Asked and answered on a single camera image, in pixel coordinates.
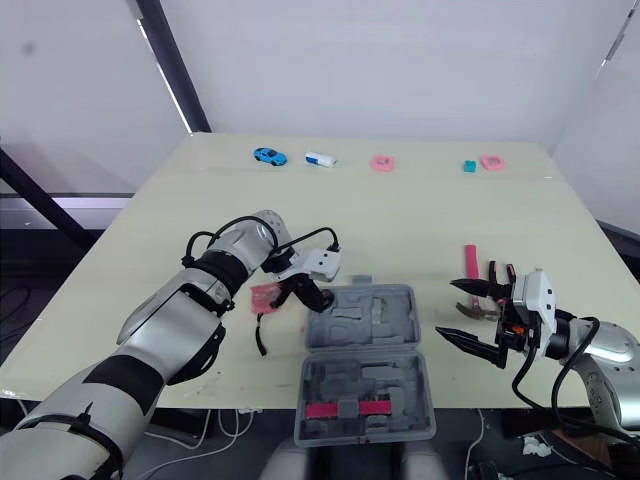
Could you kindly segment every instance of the black frame pole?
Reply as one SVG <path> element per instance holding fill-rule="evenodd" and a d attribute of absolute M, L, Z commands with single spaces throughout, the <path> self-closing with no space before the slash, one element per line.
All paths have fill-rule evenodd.
<path fill-rule="evenodd" d="M 192 132 L 211 132 L 160 0 L 136 0 L 138 20 Z"/>
<path fill-rule="evenodd" d="M 58 205 L 40 185 L 22 170 L 16 162 L 0 148 L 0 178 L 13 188 L 22 198 L 53 223 L 84 252 L 96 242 L 91 232 L 85 230 L 64 209 Z"/>

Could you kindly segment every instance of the table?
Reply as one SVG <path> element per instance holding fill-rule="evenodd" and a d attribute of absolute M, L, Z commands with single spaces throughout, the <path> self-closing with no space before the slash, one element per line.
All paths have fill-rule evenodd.
<path fill-rule="evenodd" d="M 256 162 L 251 154 L 260 146 L 282 151 L 289 163 Z M 307 164 L 307 149 L 338 163 L 331 169 Z M 372 171 L 376 154 L 393 155 L 394 171 Z M 506 168 L 463 172 L 464 160 L 483 154 L 501 155 Z M 544 268 L 559 307 L 618 323 L 640 338 L 638 284 L 538 144 L 193 134 L 143 185 L 11 353 L 0 369 L 0 393 L 42 400 L 110 354 L 129 313 L 181 268 L 191 233 L 263 208 L 280 213 L 294 237 L 322 225 L 335 228 L 342 267 L 334 284 L 371 274 L 375 283 L 411 285 L 436 407 L 523 406 L 510 389 L 520 354 L 510 353 L 500 370 L 434 331 L 456 327 L 493 342 L 494 323 L 454 308 L 468 301 L 448 285 L 464 276 L 465 243 L 478 245 L 481 272 L 490 259 L 511 262 L 520 273 Z M 326 247 L 327 239 L 307 245 Z M 499 274 L 506 279 L 502 268 Z M 236 296 L 211 370 L 166 388 L 159 406 L 295 408 L 300 365 L 309 355 L 306 312 L 292 297 L 263 319 L 269 355 L 261 358 L 248 286 L 266 281 L 256 272 Z M 553 360 L 536 362 L 523 392 L 548 404 L 559 368 Z M 560 403 L 587 404 L 577 374 L 567 379 Z"/>

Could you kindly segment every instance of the floor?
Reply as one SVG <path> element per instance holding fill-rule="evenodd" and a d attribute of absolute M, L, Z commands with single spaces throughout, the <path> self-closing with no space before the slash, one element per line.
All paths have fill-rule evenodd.
<path fill-rule="evenodd" d="M 0 362 L 3 362 L 13 346 L 19 341 L 28 325 L 44 308 L 57 289 L 62 285 L 65 275 L 47 277 L 27 276 L 7 271 L 3 267 L 2 294 L 13 288 L 15 291 L 2 298 L 2 321 L 0 322 Z M 20 410 L 16 402 L 0 401 L 0 433 L 12 428 L 20 418 Z M 271 453 L 283 440 L 290 438 L 293 432 L 294 413 L 289 410 L 270 410 L 257 414 L 249 431 L 240 437 L 228 450 L 215 455 L 185 461 L 159 470 L 151 478 L 153 480 L 170 479 L 208 479 L 216 480 L 250 480 L 257 479 Z M 502 434 L 500 412 L 484 410 L 486 426 L 484 438 L 473 450 L 471 464 L 493 462 L 497 470 L 504 474 L 513 474 L 525 469 L 531 470 L 515 475 L 515 479 L 601 479 L 608 478 L 597 472 L 585 470 L 578 466 L 568 466 L 567 460 L 552 454 L 546 458 L 522 455 L 522 440 L 506 439 Z M 223 412 L 227 430 L 233 430 L 234 415 L 232 411 Z M 125 480 L 138 480 L 142 472 L 148 468 L 168 460 L 185 456 L 206 453 L 220 449 L 228 444 L 229 438 L 223 436 L 215 422 L 209 429 L 207 440 L 197 451 L 185 450 L 169 441 L 145 436 L 138 445 L 125 470 Z M 476 410 L 438 409 L 436 410 L 437 434 L 432 444 L 441 457 L 449 477 L 452 480 L 464 478 L 464 461 L 467 448 L 480 433 L 480 418 Z M 546 437 L 552 439 L 549 432 Z M 579 452 L 557 441 L 558 451 L 573 461 L 585 462 Z M 324 478 L 352 480 L 353 478 L 391 479 L 395 471 L 389 468 L 392 460 L 397 461 L 398 447 L 390 444 L 367 445 L 353 447 L 335 447 L 323 450 L 323 454 L 331 457 L 329 473 Z M 548 468 L 551 465 L 562 465 Z"/>

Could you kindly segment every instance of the gray tool case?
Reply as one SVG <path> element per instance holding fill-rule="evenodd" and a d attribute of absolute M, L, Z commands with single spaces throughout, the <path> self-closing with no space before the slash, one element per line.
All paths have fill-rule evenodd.
<path fill-rule="evenodd" d="M 436 433 L 408 285 L 332 288 L 310 312 L 294 439 L 301 447 L 426 440 Z"/>

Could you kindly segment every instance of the wire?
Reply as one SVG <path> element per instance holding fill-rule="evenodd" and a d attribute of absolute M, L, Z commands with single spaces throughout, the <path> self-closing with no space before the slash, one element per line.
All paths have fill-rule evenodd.
<path fill-rule="evenodd" d="M 518 373 L 516 373 L 516 376 L 513 377 L 513 381 L 511 382 L 511 390 L 513 390 L 513 393 L 515 393 L 516 397 L 518 397 L 530 407 L 533 407 L 537 410 L 545 410 L 542 405 L 534 402 L 518 389 L 518 385 L 520 385 L 520 382 L 529 372 L 531 365 L 536 359 L 536 352 L 538 350 L 538 347 L 534 346 L 534 343 L 540 338 L 540 323 L 536 320 L 534 325 L 533 339 L 530 339 L 529 342 L 529 352 L 527 353 L 527 358 L 525 358 L 525 361 L 522 364 L 522 367 L 520 367 L 520 370 L 518 370 Z"/>
<path fill-rule="evenodd" d="M 473 450 L 473 448 L 478 445 L 484 437 L 484 416 L 482 415 L 482 410 L 479 408 L 476 408 L 476 410 L 478 411 L 478 415 L 480 415 L 480 436 L 475 442 L 469 445 L 467 450 L 467 459 L 464 462 L 464 480 L 467 480 L 467 477 L 469 476 L 469 458 L 471 458 L 471 450 Z"/>
<path fill-rule="evenodd" d="M 584 464 L 582 464 L 582 463 L 580 463 L 580 462 L 577 462 L 577 461 L 575 461 L 575 460 L 571 460 L 569 457 L 565 457 L 563 454 L 561 454 L 561 453 L 556 449 L 556 447 L 554 447 L 554 446 L 551 444 L 551 442 L 549 442 L 549 441 L 544 437 L 544 435 L 542 435 L 542 433 L 538 433 L 538 436 L 540 437 L 540 439 L 541 439 L 545 444 L 547 444 L 547 445 L 549 446 L 549 448 L 551 448 L 551 451 L 552 451 L 553 453 L 555 453 L 557 456 L 559 456 L 559 457 L 560 457 L 560 458 L 562 458 L 563 460 L 565 460 L 565 461 L 567 461 L 567 462 L 569 462 L 569 463 L 572 463 L 572 464 L 574 464 L 574 465 L 579 465 L 579 466 L 581 466 L 581 467 L 584 467 L 584 468 L 586 468 L 587 470 L 592 470 L 592 471 L 594 471 L 594 472 L 604 473 L 604 474 L 606 474 L 606 475 L 608 475 L 608 476 L 610 476 L 610 477 L 615 478 L 615 475 L 614 475 L 612 472 L 610 472 L 610 471 L 609 471 L 609 469 L 608 469 L 605 465 L 600 465 L 600 462 L 598 462 L 597 460 L 594 460 L 594 461 L 593 461 L 593 462 L 594 462 L 594 465 L 593 465 L 592 467 L 591 467 L 591 466 L 584 465 Z"/>
<path fill-rule="evenodd" d="M 0 301 L 2 301 L 8 295 L 11 295 L 13 292 L 19 292 L 19 291 L 24 291 L 25 292 L 24 298 L 20 301 L 20 303 L 13 310 L 11 310 L 11 312 L 7 313 L 6 315 L 3 315 L 2 318 L 0 318 L 0 322 L 4 322 L 7 318 L 11 317 L 13 314 L 15 314 L 18 310 L 20 310 L 22 307 L 24 307 L 27 304 L 27 302 L 31 298 L 31 288 L 29 288 L 29 287 L 14 287 L 14 288 L 10 288 L 6 292 L 4 292 L 2 295 L 0 295 Z"/>
<path fill-rule="evenodd" d="M 16 307 L 13 310 L 11 310 L 9 313 L 7 313 L 6 315 L 3 315 L 2 318 L 0 318 L 0 323 L 4 323 L 8 318 L 10 318 L 11 316 L 15 315 L 18 311 L 20 311 L 22 308 L 24 308 L 27 305 L 27 303 L 29 302 L 29 299 L 31 298 L 31 288 L 29 288 L 29 287 L 14 287 L 14 288 L 10 288 L 6 292 L 4 292 L 2 295 L 0 295 L 0 301 L 2 301 L 8 295 L 11 295 L 13 292 L 19 292 L 19 291 L 24 291 L 25 292 L 24 298 L 22 300 L 20 300 L 18 305 L 16 305 Z M 21 325 L 18 325 L 17 327 L 12 328 L 11 330 L 9 330 L 7 332 L 2 332 L 2 337 L 0 339 L 0 342 L 3 342 L 5 340 L 8 340 L 9 338 L 13 338 L 13 337 L 17 336 L 16 335 L 17 332 L 19 332 L 23 328 L 27 328 L 27 327 L 31 326 L 32 323 L 33 323 L 33 320 L 25 322 L 25 323 L 23 323 Z"/>
<path fill-rule="evenodd" d="M 314 230 L 313 232 L 309 232 L 306 235 L 302 235 L 301 237 L 295 238 L 293 240 L 291 240 L 289 243 L 285 243 L 284 245 L 280 245 L 278 248 L 274 248 L 273 252 L 271 253 L 276 253 L 280 250 L 286 250 L 287 248 L 295 245 L 296 243 L 300 243 L 304 240 L 306 240 L 307 238 L 311 238 L 314 235 L 317 235 L 319 233 L 322 232 L 329 232 L 331 233 L 331 236 L 333 237 L 333 243 L 329 246 L 329 250 L 331 251 L 339 251 L 340 250 L 340 244 L 338 243 L 338 235 L 336 235 L 336 232 L 333 230 L 333 228 L 331 227 L 320 227 L 316 230 Z"/>
<path fill-rule="evenodd" d="M 584 338 L 580 346 L 576 349 L 575 352 L 569 357 L 567 363 L 564 364 L 562 370 L 556 377 L 555 382 L 553 382 L 553 388 L 551 389 L 551 408 L 553 410 L 553 414 L 556 418 L 556 421 L 560 424 L 563 430 L 567 430 L 567 424 L 581 427 L 583 430 L 589 430 L 594 432 L 603 433 L 605 435 L 609 435 L 610 437 L 617 438 L 618 440 L 622 440 L 625 443 L 635 446 L 640 449 L 640 439 L 634 438 L 631 435 L 627 435 L 618 430 L 614 430 L 613 428 L 604 427 L 602 425 L 597 425 L 592 422 L 585 422 L 583 420 L 579 420 L 577 418 L 563 416 L 560 413 L 560 409 L 558 407 L 558 394 L 560 392 L 560 387 L 562 386 L 562 382 L 566 378 L 569 371 L 574 367 L 574 365 L 578 362 L 584 351 L 587 349 L 593 338 L 598 333 L 600 329 L 600 320 L 595 317 L 585 317 L 583 320 L 589 320 L 592 323 L 591 330 Z"/>
<path fill-rule="evenodd" d="M 242 431 L 240 431 L 240 433 L 238 433 L 238 437 L 241 437 L 242 435 L 244 435 L 249 431 L 249 428 L 251 428 L 251 424 L 253 423 L 254 414 L 255 412 L 251 412 L 249 416 L 249 423 L 247 423 L 247 426 L 244 427 Z M 225 430 L 224 428 L 224 425 L 222 424 L 222 410 L 218 410 L 218 426 L 220 427 L 220 431 L 223 433 L 223 435 L 227 437 L 233 437 L 233 433 L 227 432 L 227 430 Z"/>
<path fill-rule="evenodd" d="M 25 406 L 24 402 L 19 398 L 16 398 L 16 400 L 18 401 L 18 405 L 20 405 L 20 410 L 22 410 L 22 413 L 24 413 L 24 416 L 26 417 L 27 415 L 29 415 L 29 410 L 27 410 L 27 407 Z"/>
<path fill-rule="evenodd" d="M 198 442 L 195 443 L 194 445 L 189 445 L 188 443 L 181 442 L 180 440 L 175 438 L 166 437 L 164 435 L 158 435 L 157 433 L 144 432 L 144 434 L 147 435 L 148 437 L 159 438 L 161 440 L 166 440 L 168 442 L 175 443 L 176 445 L 180 445 L 181 447 L 186 448 L 187 450 L 197 450 L 198 448 L 200 448 L 200 446 L 202 445 L 202 442 L 204 441 L 204 437 L 207 433 L 207 428 L 209 427 L 210 418 L 211 418 L 211 410 L 208 410 L 207 416 L 205 417 L 205 420 L 204 420 L 204 426 L 202 427 L 202 434 L 200 435 L 200 439 L 198 440 Z"/>
<path fill-rule="evenodd" d="M 271 225 L 269 225 L 266 221 L 264 221 L 263 219 L 261 219 L 260 217 L 256 217 L 253 215 L 246 215 L 244 217 L 238 217 L 235 218 L 233 220 L 231 220 L 230 222 L 225 223 L 222 227 L 220 227 L 218 229 L 218 231 L 216 233 L 211 233 L 208 232 L 206 230 L 201 230 L 199 232 L 194 233 L 193 235 L 191 235 L 191 237 L 189 238 L 189 241 L 187 241 L 187 247 L 185 249 L 185 255 L 184 257 L 182 257 L 182 265 L 185 267 L 189 267 L 191 266 L 191 264 L 195 261 L 195 258 L 193 258 L 192 255 L 192 251 L 193 251 L 193 245 L 195 244 L 196 240 L 200 237 L 211 237 L 211 240 L 209 240 L 209 243 L 207 244 L 207 248 L 209 248 L 211 245 L 213 245 L 215 243 L 216 240 L 218 240 L 218 238 L 220 238 L 220 235 L 222 235 L 222 233 L 227 230 L 229 227 L 232 227 L 233 225 L 240 223 L 240 222 L 244 222 L 247 220 L 253 220 L 254 222 L 258 222 L 259 224 L 261 224 L 264 228 L 267 229 L 267 231 L 269 232 L 269 235 L 271 235 L 271 240 L 273 241 L 273 249 L 277 249 L 278 248 L 278 236 L 276 235 L 275 230 L 273 229 L 273 227 L 271 227 Z"/>
<path fill-rule="evenodd" d="M 237 223 L 240 222 L 244 222 L 247 220 L 253 220 L 254 222 L 258 222 L 259 224 L 261 224 L 264 228 L 267 229 L 267 231 L 269 232 L 269 235 L 271 235 L 271 240 L 273 240 L 273 250 L 277 250 L 278 249 L 278 236 L 276 235 L 275 230 L 273 229 L 273 227 L 271 225 L 269 225 L 265 220 L 261 219 L 260 217 L 256 217 L 254 215 L 246 215 L 244 217 L 238 217 L 235 218 L 233 220 L 231 220 L 230 222 L 225 223 L 222 227 L 220 227 L 218 229 L 218 231 L 216 233 L 213 234 L 213 237 L 211 238 L 211 240 L 209 240 L 209 247 L 211 245 L 213 245 L 213 242 L 215 242 L 218 238 L 220 238 L 220 235 L 222 235 L 222 233 L 227 230 L 229 227 L 234 226 Z"/>
<path fill-rule="evenodd" d="M 539 465 L 537 467 L 531 467 L 531 468 L 524 468 L 522 470 L 517 470 L 513 473 L 509 473 L 506 474 L 507 477 L 519 477 L 520 475 L 525 475 L 527 473 L 533 473 L 533 472 L 540 472 L 542 470 L 550 470 L 553 468 L 583 468 L 585 470 L 591 470 L 597 473 L 602 473 L 602 474 L 606 474 L 608 476 L 610 476 L 610 474 L 608 472 L 598 472 L 598 470 L 595 470 L 591 467 L 585 467 L 584 465 L 580 465 L 579 463 L 559 463 L 556 465 Z"/>
<path fill-rule="evenodd" d="M 262 320 L 262 317 L 264 316 L 264 313 L 259 313 L 256 316 L 256 345 L 258 346 L 258 351 L 260 352 L 260 355 L 262 355 L 263 357 L 267 354 L 267 348 L 264 346 L 264 343 L 262 343 L 262 337 L 260 337 L 260 320 Z"/>
<path fill-rule="evenodd" d="M 220 452 L 224 452 L 225 450 L 231 448 L 231 446 L 236 442 L 236 440 L 238 439 L 238 431 L 240 430 L 240 419 L 238 417 L 238 411 L 236 410 L 236 433 L 233 436 L 233 438 L 231 439 L 231 441 L 229 443 L 227 443 L 224 447 L 219 448 L 218 450 L 213 450 L 211 452 L 206 452 L 206 453 L 201 453 L 200 455 L 191 455 L 189 457 L 183 457 L 183 458 L 178 458 L 176 460 L 171 460 L 169 462 L 165 462 L 165 463 L 161 463 L 160 465 L 157 465 L 153 468 L 150 468 L 149 470 L 147 470 L 146 472 L 138 475 L 135 480 L 142 480 L 143 478 L 145 480 L 149 480 L 149 478 L 151 478 L 158 470 L 161 470 L 165 467 L 168 467 L 169 465 L 173 465 L 175 463 L 180 463 L 180 462 L 186 462 L 188 460 L 195 460 L 198 458 L 203 458 L 203 457 L 208 457 L 211 455 L 215 455 L 216 453 L 220 453 Z"/>

